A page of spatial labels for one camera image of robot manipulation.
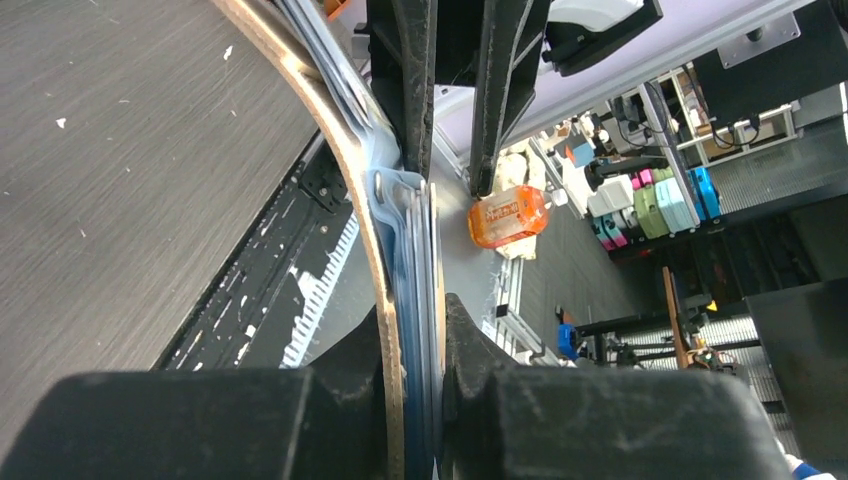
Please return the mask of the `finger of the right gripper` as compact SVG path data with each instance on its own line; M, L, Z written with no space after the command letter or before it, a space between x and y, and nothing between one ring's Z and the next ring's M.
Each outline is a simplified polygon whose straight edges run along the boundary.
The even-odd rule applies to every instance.
M434 120L436 0L368 0L371 86L408 171L429 177Z

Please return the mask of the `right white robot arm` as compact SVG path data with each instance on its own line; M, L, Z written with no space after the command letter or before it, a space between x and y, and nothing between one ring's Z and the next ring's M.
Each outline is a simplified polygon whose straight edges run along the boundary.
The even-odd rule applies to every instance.
M657 1L369 1L354 37L368 43L371 85L408 170L429 174L436 87L473 88L469 184L482 198L540 63L582 72L662 16Z

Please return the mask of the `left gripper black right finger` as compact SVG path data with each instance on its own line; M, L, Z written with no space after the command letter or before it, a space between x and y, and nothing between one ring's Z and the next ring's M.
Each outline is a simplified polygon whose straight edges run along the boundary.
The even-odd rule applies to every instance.
M787 479L760 404L713 373L524 366L446 303L446 479Z

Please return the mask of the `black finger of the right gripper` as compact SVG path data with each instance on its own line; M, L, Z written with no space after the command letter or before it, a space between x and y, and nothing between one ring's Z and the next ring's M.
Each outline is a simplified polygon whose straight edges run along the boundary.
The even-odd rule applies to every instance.
M491 193L503 142L535 98L549 9L548 1L483 3L468 167L476 198Z

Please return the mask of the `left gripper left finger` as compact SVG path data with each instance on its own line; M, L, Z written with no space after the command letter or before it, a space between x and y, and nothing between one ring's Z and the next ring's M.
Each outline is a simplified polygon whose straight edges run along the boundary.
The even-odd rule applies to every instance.
M377 479L385 474L377 319L307 366L97 372L57 382L5 479Z

